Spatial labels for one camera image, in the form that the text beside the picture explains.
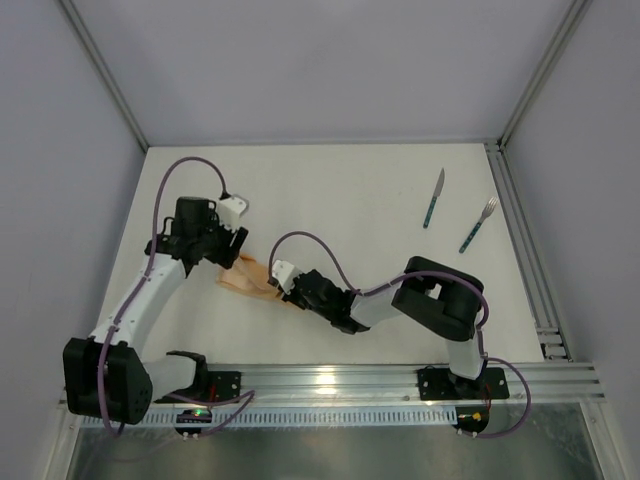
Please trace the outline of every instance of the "tan cloth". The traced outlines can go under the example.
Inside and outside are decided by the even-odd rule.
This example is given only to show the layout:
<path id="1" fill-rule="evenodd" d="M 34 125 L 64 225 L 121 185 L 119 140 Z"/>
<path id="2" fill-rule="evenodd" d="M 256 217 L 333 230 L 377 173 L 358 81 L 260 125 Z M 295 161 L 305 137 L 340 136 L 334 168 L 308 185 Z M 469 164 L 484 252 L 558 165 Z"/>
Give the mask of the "tan cloth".
<path id="1" fill-rule="evenodd" d="M 242 295 L 280 301 L 281 292 L 267 281 L 269 269 L 250 255 L 241 253 L 229 270 L 221 269 L 216 283 Z"/>

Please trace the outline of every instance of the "fork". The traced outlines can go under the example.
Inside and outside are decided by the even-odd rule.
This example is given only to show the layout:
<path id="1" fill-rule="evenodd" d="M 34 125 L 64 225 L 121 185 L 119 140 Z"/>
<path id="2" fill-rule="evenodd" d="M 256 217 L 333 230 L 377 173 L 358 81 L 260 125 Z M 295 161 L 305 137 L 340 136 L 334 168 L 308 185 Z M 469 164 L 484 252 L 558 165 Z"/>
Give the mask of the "fork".
<path id="1" fill-rule="evenodd" d="M 467 249 L 467 247 L 471 243 L 471 240 L 473 240 L 473 237 L 475 237 L 476 233 L 478 233 L 478 230 L 480 230 L 480 227 L 482 226 L 483 222 L 491 216 L 491 214 L 493 213 L 493 211 L 496 209 L 497 206 L 498 206 L 498 198 L 491 197 L 487 202 L 487 204 L 484 206 L 484 210 L 482 210 L 482 214 L 480 215 L 480 220 L 478 220 L 478 223 L 476 223 L 476 226 L 473 227 L 473 230 L 471 230 L 471 233 L 469 234 L 467 239 L 464 241 L 464 243 L 460 247 L 460 250 L 458 251 L 459 253 L 464 253 L 464 251 Z"/>

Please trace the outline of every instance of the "metal extrusion frame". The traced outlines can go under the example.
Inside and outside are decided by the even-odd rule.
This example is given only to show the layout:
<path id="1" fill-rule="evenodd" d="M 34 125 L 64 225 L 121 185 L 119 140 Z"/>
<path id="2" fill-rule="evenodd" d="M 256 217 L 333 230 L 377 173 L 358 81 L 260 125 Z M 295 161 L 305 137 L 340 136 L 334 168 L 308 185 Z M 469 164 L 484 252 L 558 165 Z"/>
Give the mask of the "metal extrusion frame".
<path id="1" fill-rule="evenodd" d="M 511 117 L 509 117 L 507 121 L 507 125 L 499 140 L 501 146 L 506 146 L 509 143 L 520 122 L 522 122 L 531 105 L 536 101 L 538 94 L 564 53 L 578 25 L 580 25 L 582 18 L 589 10 L 591 2 L 592 0 L 572 0 L 564 17 L 551 37 L 551 41 L 549 45 L 547 45 L 542 58 L 536 65 L 533 75 L 520 96 Z"/>
<path id="2" fill-rule="evenodd" d="M 617 449 L 609 435 L 607 423 L 600 414 L 598 405 L 606 405 L 606 400 L 593 366 L 577 362 L 516 366 L 531 388 L 534 404 L 582 405 L 601 468 L 603 472 L 611 472 L 605 478 L 625 478 L 616 476 L 623 468 L 618 461 L 619 455 L 615 454 Z M 301 409 L 307 412 L 329 412 L 329 415 L 338 412 L 331 419 L 332 426 L 349 426 L 349 422 L 362 421 L 362 418 L 354 420 L 348 413 L 342 416 L 349 409 L 354 411 L 354 408 L 356 411 L 362 408 L 377 412 L 378 417 L 364 419 L 376 425 L 441 425 L 450 417 L 451 407 L 474 403 L 421 401 L 416 371 L 422 367 L 423 365 L 210 365 L 210 368 L 216 370 L 241 371 L 243 391 L 256 391 L 251 410 L 258 414 L 245 420 L 245 426 L 250 427 L 255 426 L 256 422 L 264 424 L 265 418 L 270 422 L 266 426 L 273 426 L 274 417 L 269 416 L 270 412 L 277 414 L 276 423 L 283 426 L 294 424 Z M 494 403 L 525 403 L 524 388 L 518 378 L 510 371 L 505 373 L 511 398 L 496 400 Z M 172 428 L 175 413 L 184 408 L 187 406 L 156 404 L 140 426 Z M 67 472 L 71 466 L 78 430 L 101 425 L 100 420 L 70 414 L 64 400 L 60 401 L 59 409 L 62 419 L 60 435 L 51 451 L 48 472 L 44 477 L 47 480 L 64 478 L 61 473 Z M 594 416 L 597 416 L 596 421 L 592 420 Z"/>
<path id="3" fill-rule="evenodd" d="M 78 43 L 84 50 L 89 63 L 91 63 L 96 73 L 98 74 L 100 82 L 109 94 L 109 97 L 120 113 L 122 120 L 131 131 L 131 134 L 135 137 L 142 151 L 146 153 L 150 147 L 149 142 L 147 141 L 144 132 L 140 128 L 140 125 L 138 124 L 138 121 L 136 120 L 131 107 L 127 103 L 122 90 L 120 90 L 118 82 L 111 73 L 109 65 L 105 61 L 102 53 L 100 52 L 100 49 L 98 48 L 98 45 L 93 39 L 91 32 L 89 32 L 89 29 L 84 23 L 82 15 L 80 15 L 80 12 L 78 11 L 73 0 L 56 0 L 56 3 L 60 8 L 60 12 L 66 18 L 69 28 L 76 36 Z"/>
<path id="4" fill-rule="evenodd" d="M 485 144 L 485 150 L 536 326 L 558 328 L 560 322 L 555 298 L 505 155 L 497 143 Z"/>

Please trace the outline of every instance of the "fork handle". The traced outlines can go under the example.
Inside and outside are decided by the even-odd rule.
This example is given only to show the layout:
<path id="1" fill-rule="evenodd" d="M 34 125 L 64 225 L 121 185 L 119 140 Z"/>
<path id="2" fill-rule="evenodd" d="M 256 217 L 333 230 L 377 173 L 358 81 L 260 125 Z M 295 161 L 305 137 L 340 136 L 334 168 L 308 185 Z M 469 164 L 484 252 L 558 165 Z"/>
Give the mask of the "fork handle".
<path id="1" fill-rule="evenodd" d="M 476 233 L 478 233 L 478 230 L 480 230 L 481 226 L 482 226 L 482 222 L 476 223 L 476 226 L 473 227 L 473 230 L 471 230 L 471 233 L 469 234 L 467 239 L 464 241 L 464 243 L 460 247 L 460 250 L 458 250 L 458 253 L 464 253 L 464 251 L 467 249 L 467 247 L 471 243 L 471 240 L 473 240 L 473 237 L 475 237 Z"/>

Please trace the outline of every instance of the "black bracket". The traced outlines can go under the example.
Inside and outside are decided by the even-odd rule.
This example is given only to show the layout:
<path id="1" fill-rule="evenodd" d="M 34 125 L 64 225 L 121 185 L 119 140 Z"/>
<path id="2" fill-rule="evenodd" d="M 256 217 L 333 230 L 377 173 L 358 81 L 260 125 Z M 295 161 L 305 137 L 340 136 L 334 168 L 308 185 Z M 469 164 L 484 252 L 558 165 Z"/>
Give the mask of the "black bracket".
<path id="1" fill-rule="evenodd" d="M 69 411 L 77 415 L 100 417 L 97 367 L 102 344 L 93 338 L 72 338 L 64 347 L 65 390 Z M 107 352 L 108 372 L 105 375 L 106 402 L 109 417 L 114 422 L 139 423 L 149 404 L 153 385 L 136 351 L 120 342 Z"/>
<path id="2" fill-rule="evenodd" d="M 435 271 L 455 275 L 484 290 L 480 280 L 445 265 L 412 257 L 404 269 L 405 273 Z M 429 292 L 440 285 L 438 298 Z M 408 278 L 393 296 L 391 305 L 439 337 L 454 342 L 466 342 L 475 335 L 476 315 L 480 311 L 479 298 L 464 285 L 452 280 L 435 277 Z"/>
<path id="3" fill-rule="evenodd" d="M 448 368 L 429 366 L 417 373 L 420 400 L 484 400 L 487 396 L 492 400 L 504 400 L 510 396 L 504 370 L 500 367 L 485 368 L 478 379 L 480 388 L 465 389 L 464 395 L 452 381 Z"/>
<path id="4" fill-rule="evenodd" d="M 206 385 L 197 394 L 185 395 L 198 402 L 224 402 L 233 400 L 240 395 L 242 388 L 242 374 L 240 372 L 208 371 Z M 186 403 L 170 397 L 164 397 L 157 403 Z"/>
<path id="5" fill-rule="evenodd" d="M 336 287 L 317 270 L 300 274 L 293 284 L 291 292 L 282 296 L 283 301 L 293 303 L 302 310 L 317 313 L 342 333 L 353 335 L 369 330 L 369 327 L 360 325 L 351 318 L 351 305 L 356 295 Z"/>
<path id="6" fill-rule="evenodd" d="M 222 268 L 231 268 L 249 232 L 243 227 L 235 232 L 227 229 L 215 207 L 216 203 L 206 198 L 178 198 L 175 216 L 165 218 L 165 228 L 157 235 L 156 251 L 182 261 L 187 275 L 203 258 Z M 171 233 L 167 234 L 169 218 L 173 221 Z M 144 250 L 146 255 L 151 252 L 151 243 Z"/>

